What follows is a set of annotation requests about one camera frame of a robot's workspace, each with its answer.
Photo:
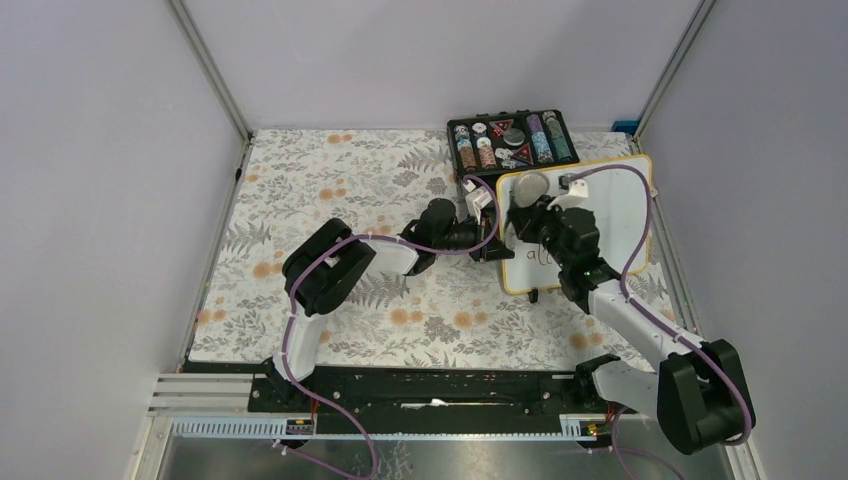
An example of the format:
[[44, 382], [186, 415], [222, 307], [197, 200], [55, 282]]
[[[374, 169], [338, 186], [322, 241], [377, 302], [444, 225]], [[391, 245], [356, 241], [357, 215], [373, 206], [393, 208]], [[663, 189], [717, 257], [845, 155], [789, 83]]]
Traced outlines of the yellow framed whiteboard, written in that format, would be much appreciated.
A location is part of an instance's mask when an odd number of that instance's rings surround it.
[[[592, 174], [583, 180], [588, 197], [579, 206], [594, 213], [600, 231], [601, 256], [617, 271], [621, 271], [641, 238], [647, 213], [649, 195], [641, 180], [627, 167], [638, 170], [651, 182], [652, 161], [647, 155], [609, 158], [585, 163], [560, 165], [539, 169], [537, 172], [549, 181], [547, 193], [561, 193], [558, 178], [574, 175], [605, 166], [605, 171]], [[504, 290], [511, 295], [521, 295], [536, 288], [549, 290], [559, 286], [559, 269], [552, 257], [540, 246], [522, 242], [504, 221], [502, 239], [515, 256], [501, 262], [501, 280]]]

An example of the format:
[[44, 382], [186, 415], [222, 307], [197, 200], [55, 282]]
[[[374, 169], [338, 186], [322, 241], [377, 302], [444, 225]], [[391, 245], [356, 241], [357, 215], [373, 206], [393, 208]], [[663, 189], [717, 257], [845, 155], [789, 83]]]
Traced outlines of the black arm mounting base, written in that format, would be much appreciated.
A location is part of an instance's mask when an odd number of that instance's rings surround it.
[[263, 364], [234, 392], [189, 412], [232, 436], [593, 441], [621, 410], [571, 371], [319, 366], [297, 389]]

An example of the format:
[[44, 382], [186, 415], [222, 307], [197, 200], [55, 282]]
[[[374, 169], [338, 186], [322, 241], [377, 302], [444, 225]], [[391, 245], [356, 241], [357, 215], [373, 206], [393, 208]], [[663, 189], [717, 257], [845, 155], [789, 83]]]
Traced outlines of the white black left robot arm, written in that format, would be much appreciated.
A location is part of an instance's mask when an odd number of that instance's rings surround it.
[[488, 202], [460, 221], [454, 203], [429, 202], [397, 236], [355, 234], [332, 218], [284, 262], [290, 310], [281, 347], [271, 358], [279, 376], [272, 398], [288, 411], [309, 401], [307, 380], [315, 369], [327, 315], [341, 306], [365, 274], [414, 276], [440, 255], [467, 254], [476, 262], [509, 260], [515, 253], [497, 238], [498, 210]]

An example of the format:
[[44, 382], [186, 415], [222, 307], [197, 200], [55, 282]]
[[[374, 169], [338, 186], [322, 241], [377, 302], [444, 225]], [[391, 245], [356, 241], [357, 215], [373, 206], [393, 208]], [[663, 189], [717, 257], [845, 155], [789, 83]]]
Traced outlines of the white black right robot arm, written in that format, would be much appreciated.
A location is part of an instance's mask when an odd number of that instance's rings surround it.
[[579, 407], [597, 412], [616, 403], [650, 416], [687, 455], [747, 441], [756, 417], [736, 349], [671, 325], [630, 292], [624, 274], [601, 256], [591, 211], [561, 209], [543, 196], [510, 208], [506, 223], [518, 240], [550, 254], [569, 301], [612, 327], [651, 366], [636, 369], [613, 354], [580, 363], [573, 386]]

